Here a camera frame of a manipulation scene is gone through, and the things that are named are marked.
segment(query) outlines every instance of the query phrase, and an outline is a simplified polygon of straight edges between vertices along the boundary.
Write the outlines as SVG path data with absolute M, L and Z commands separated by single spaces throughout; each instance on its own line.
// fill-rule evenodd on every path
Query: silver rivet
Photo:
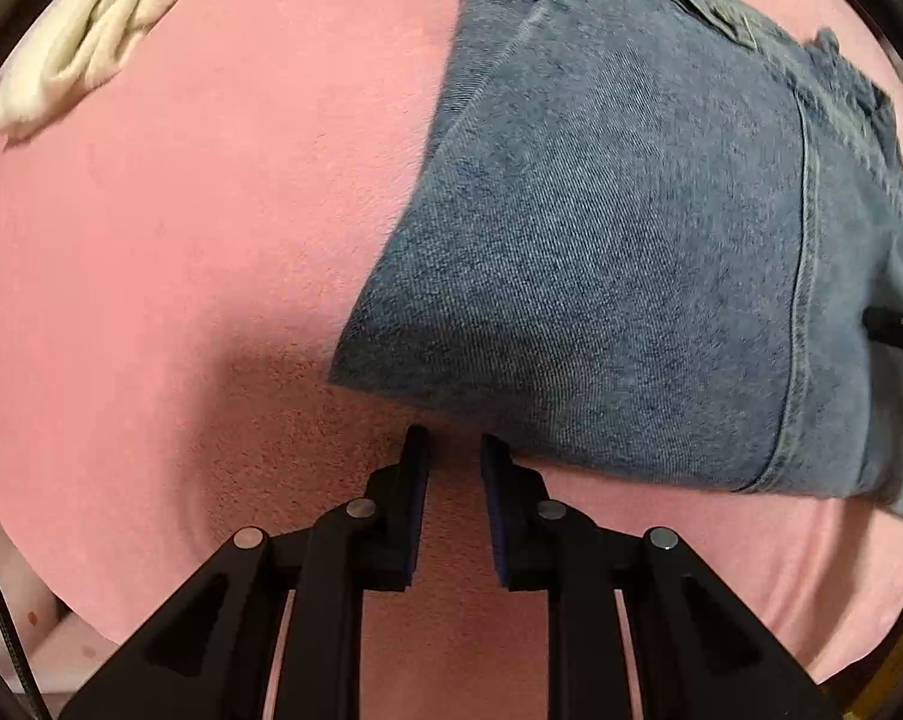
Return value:
M 678 546 L 678 533 L 671 528 L 654 528 L 651 531 L 651 543 L 659 549 L 674 549 Z
M 568 513 L 568 507 L 560 501 L 539 501 L 538 516 L 541 519 L 561 519 Z
M 352 502 L 349 502 L 344 510 L 349 517 L 366 519 L 377 511 L 377 507 L 371 498 L 355 498 Z
M 254 549 L 262 541 L 265 541 L 265 535 L 258 528 L 242 528 L 234 535 L 234 545 L 238 549 Z

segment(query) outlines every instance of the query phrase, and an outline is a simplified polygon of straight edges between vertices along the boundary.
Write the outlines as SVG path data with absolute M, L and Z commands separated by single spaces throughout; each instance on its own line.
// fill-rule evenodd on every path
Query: pink fleece fabric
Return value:
M 746 0 L 903 88 L 842 0 Z M 309 524 L 436 426 L 421 561 L 367 603 L 367 717 L 544 717 L 545 608 L 496 587 L 477 435 L 323 384 L 416 177 L 457 0 L 181 0 L 127 69 L 0 142 L 0 517 L 123 640 L 227 535 Z M 542 464 L 631 533 L 676 528 L 808 666 L 903 603 L 903 522 Z

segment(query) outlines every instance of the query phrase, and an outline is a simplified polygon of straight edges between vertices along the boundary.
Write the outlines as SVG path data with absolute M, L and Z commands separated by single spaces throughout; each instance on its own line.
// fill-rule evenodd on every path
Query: folded jeans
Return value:
M 823 29 L 737 0 L 462 0 L 330 378 L 619 477 L 903 516 L 903 166 Z

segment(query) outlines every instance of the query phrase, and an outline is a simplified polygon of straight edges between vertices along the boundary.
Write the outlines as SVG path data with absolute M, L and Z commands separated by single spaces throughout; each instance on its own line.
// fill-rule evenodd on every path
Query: pink blanket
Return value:
M 842 0 L 746 0 L 903 88 Z M 123 640 L 223 538 L 309 524 L 438 426 L 415 586 L 368 599 L 363 700 L 400 720 L 544 715 L 544 599 L 496 587 L 477 436 L 323 384 L 415 180 L 457 0 L 181 0 L 128 68 L 0 143 L 0 517 Z M 627 485 L 555 497 L 676 528 L 818 679 L 903 603 L 903 522 L 865 501 Z

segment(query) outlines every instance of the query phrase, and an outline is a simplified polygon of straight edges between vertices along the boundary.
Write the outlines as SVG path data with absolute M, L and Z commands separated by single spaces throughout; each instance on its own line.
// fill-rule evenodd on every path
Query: denim garment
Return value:
M 619 477 L 903 515 L 891 101 L 737 0 L 462 0 L 334 383 Z

